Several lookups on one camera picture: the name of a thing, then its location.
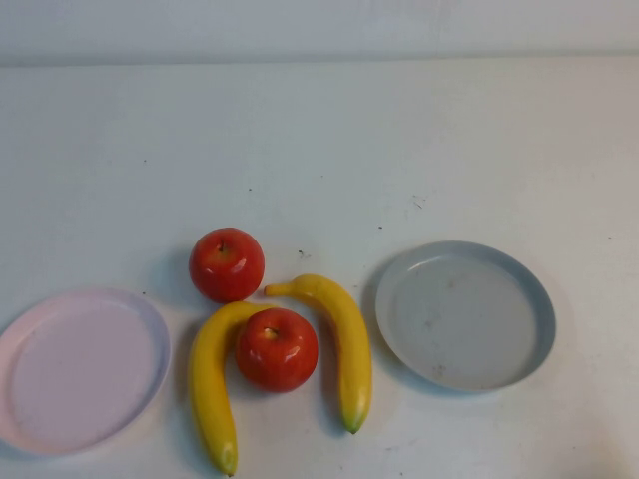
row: apple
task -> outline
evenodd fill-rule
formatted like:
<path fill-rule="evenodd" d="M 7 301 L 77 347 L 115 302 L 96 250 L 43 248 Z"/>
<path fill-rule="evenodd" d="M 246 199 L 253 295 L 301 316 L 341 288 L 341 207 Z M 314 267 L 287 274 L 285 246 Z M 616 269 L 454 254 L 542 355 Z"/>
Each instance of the apple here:
<path fill-rule="evenodd" d="M 215 302 L 239 301 L 253 294 L 264 276 L 264 254 L 255 239 L 236 228 L 201 237 L 189 259 L 191 281 Z"/>
<path fill-rule="evenodd" d="M 296 312 L 274 307 L 249 318 L 238 338 L 236 362 L 253 384 L 271 392 L 302 385 L 318 364 L 318 337 Z"/>

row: banana stem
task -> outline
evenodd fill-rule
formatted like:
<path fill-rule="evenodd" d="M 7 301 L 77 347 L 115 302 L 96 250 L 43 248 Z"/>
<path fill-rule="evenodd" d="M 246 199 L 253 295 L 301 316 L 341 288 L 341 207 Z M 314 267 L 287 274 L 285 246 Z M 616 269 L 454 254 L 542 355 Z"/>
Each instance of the banana stem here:
<path fill-rule="evenodd" d="M 288 296 L 293 293 L 293 286 L 289 282 L 269 284 L 264 288 L 266 296 Z"/>

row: gray plate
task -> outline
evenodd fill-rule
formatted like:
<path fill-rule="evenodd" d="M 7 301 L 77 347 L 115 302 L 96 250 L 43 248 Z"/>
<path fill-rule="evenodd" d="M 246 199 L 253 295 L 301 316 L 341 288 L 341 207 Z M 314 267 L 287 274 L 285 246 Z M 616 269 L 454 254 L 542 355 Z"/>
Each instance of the gray plate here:
<path fill-rule="evenodd" d="M 548 356 L 555 315 L 539 280 L 481 244 L 443 241 L 398 257 L 376 298 L 379 328 L 408 367 L 441 386 L 497 389 Z"/>

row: plate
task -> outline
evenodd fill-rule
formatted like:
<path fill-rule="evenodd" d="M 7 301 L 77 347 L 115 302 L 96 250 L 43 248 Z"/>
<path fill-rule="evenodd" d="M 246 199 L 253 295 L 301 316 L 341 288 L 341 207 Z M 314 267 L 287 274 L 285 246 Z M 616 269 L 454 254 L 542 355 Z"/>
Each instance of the plate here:
<path fill-rule="evenodd" d="M 465 241 L 427 244 L 381 278 L 379 329 L 408 367 L 441 386 L 483 391 L 537 369 L 555 337 L 552 302 L 523 264 Z"/>
<path fill-rule="evenodd" d="M 149 405 L 170 356 L 167 325 L 136 294 L 47 299 L 0 336 L 0 438 L 41 455 L 95 446 Z"/>

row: banana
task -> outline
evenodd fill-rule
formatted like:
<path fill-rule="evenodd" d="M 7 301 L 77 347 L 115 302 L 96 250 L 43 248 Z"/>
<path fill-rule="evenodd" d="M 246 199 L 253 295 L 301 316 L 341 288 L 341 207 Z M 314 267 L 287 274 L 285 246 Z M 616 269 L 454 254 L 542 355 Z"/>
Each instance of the banana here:
<path fill-rule="evenodd" d="M 265 288 L 265 295 L 291 296 L 330 318 L 337 343 L 341 419 L 346 430 L 354 434 L 368 416 L 372 394 L 370 345 L 357 304 L 339 284 L 318 274 L 271 284 Z"/>
<path fill-rule="evenodd" d="M 247 319 L 271 307 L 243 301 L 221 307 L 202 326 L 191 349 L 189 391 L 195 422 L 211 461 L 229 476 L 238 467 L 238 443 L 224 377 L 226 358 Z"/>

